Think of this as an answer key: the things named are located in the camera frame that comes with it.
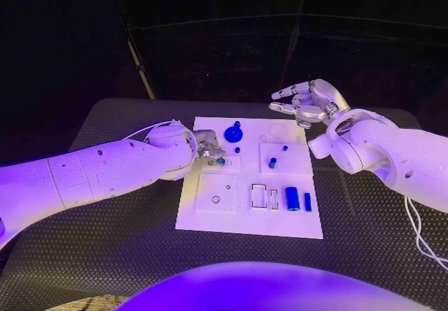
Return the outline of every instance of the robot finger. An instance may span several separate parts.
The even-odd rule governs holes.
[[[273,99],[280,99],[294,94],[307,94],[310,93],[310,84],[309,82],[303,82],[289,86],[286,89],[282,89],[271,95]]]
[[[309,94],[296,94],[293,97],[293,105],[313,105],[312,93]]]

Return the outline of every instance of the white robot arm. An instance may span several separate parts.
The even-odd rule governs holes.
[[[50,215],[120,196],[158,179],[184,178],[197,158],[225,161],[212,130],[192,133],[179,121],[152,127],[143,142],[129,139],[135,133],[120,141],[0,168],[0,249]]]
[[[270,108],[296,115],[303,128],[326,123],[326,134],[309,142],[316,158],[331,155],[351,174],[372,171],[392,190],[448,213],[448,138],[398,128],[379,114],[352,110],[322,79],[287,87],[273,99],[290,95],[293,104],[273,102]]]

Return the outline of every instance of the robotic hand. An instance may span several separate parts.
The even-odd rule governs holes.
[[[415,201],[448,213],[448,138],[398,128],[384,116],[351,109],[339,90],[322,79],[273,94],[292,96],[293,104],[270,108],[296,116],[300,127],[325,122],[328,132],[309,142],[318,159],[332,155],[351,174],[369,170],[387,186]]]
[[[143,142],[129,139],[149,128]],[[120,196],[158,179],[178,180],[191,173],[195,159],[225,156],[212,130],[192,132],[179,121],[168,121],[139,132],[120,141],[0,168],[0,249],[50,215]]]

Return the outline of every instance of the blue object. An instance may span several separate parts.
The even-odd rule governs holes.
[[[270,168],[274,168],[274,167],[276,167],[276,163],[277,163],[277,159],[276,159],[276,158],[271,158]]]
[[[235,143],[243,139],[241,122],[237,121],[234,126],[231,126],[224,132],[224,138],[230,143]]]
[[[312,195],[306,193],[306,211],[312,212]]]
[[[218,162],[220,165],[225,165],[227,164],[227,160],[222,157],[217,160],[217,162]]]
[[[299,193],[296,187],[289,187],[286,189],[287,194],[287,206],[290,211],[299,211],[302,209],[302,206],[299,204]]]

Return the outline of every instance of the table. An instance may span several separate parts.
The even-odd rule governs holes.
[[[372,110],[401,127],[420,128],[408,112]],[[267,104],[113,98],[97,103],[71,150],[122,139],[159,121],[179,119],[192,128],[197,116],[292,117]],[[307,138],[323,132],[316,124]],[[448,310],[448,273],[418,252],[403,196],[372,173],[349,175],[331,158],[312,162],[325,240],[175,230],[182,180],[159,180],[25,230],[0,278],[0,310],[44,310],[96,295],[132,296],[173,274],[233,261],[310,266]],[[447,256],[448,216],[421,205],[418,210],[426,239]]]

